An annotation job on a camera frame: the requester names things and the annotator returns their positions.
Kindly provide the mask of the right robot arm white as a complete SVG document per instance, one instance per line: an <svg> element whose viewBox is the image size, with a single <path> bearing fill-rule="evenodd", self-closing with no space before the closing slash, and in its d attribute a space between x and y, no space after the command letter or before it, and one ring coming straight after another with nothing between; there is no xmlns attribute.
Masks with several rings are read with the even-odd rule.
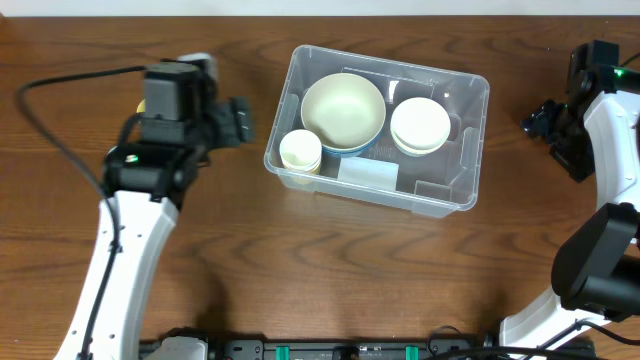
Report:
<svg viewBox="0 0 640 360"><path fill-rule="evenodd" d="M555 350L639 313L639 97L600 93L587 109L598 210L558 250L551 285L499 327L502 347Z"/></svg>

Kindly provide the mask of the white bowl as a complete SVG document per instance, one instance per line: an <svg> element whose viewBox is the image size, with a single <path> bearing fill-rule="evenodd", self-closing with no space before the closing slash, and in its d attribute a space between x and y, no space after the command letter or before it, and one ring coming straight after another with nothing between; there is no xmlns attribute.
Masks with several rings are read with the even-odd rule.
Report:
<svg viewBox="0 0 640 360"><path fill-rule="evenodd" d="M451 121L439 103L414 97L400 103L391 115L390 133L409 147L429 149L444 144L450 135Z"/></svg>

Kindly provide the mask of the yellow cup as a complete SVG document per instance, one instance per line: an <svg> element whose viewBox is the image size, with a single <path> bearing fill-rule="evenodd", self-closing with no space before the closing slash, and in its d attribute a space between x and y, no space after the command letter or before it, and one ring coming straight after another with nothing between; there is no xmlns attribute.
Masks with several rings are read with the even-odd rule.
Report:
<svg viewBox="0 0 640 360"><path fill-rule="evenodd" d="M137 106L136 112L137 113L145 112L145 100L144 99Z"/></svg>
<svg viewBox="0 0 640 360"><path fill-rule="evenodd" d="M292 170L289 179L291 182L299 185L308 185L314 181L314 177L319 173L320 168L316 167L311 170Z"/></svg>

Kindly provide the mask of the cream white cup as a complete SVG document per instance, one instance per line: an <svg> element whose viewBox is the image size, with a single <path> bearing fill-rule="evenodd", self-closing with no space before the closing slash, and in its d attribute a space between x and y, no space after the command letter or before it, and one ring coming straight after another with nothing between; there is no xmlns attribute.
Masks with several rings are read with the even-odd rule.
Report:
<svg viewBox="0 0 640 360"><path fill-rule="evenodd" d="M279 145L284 167L303 172L311 172L320 164L322 150L319 137L305 129L287 133Z"/></svg>

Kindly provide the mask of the yellow bowl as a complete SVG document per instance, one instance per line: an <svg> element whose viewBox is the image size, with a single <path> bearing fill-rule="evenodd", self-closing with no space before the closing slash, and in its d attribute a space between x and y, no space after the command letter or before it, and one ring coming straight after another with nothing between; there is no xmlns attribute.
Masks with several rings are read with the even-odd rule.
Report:
<svg viewBox="0 0 640 360"><path fill-rule="evenodd" d="M406 144L404 144L402 141L400 141L399 139L395 139L394 140L394 145L405 155L407 156L411 156L411 157L422 157L422 156L426 156L428 154L431 154L433 152L438 151L440 148L442 148L444 146L444 144L440 144L439 146L436 147L432 147L429 149L416 149L416 148L412 148L407 146Z"/></svg>

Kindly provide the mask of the large beige bowl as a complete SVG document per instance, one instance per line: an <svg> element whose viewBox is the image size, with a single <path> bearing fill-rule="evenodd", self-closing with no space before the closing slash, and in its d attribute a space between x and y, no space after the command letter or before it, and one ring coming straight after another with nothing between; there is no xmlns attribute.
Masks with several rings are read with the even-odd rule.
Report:
<svg viewBox="0 0 640 360"><path fill-rule="evenodd" d="M315 82L301 104L301 121L332 149L355 149L379 136L386 120L381 92L368 79L335 73Z"/></svg>

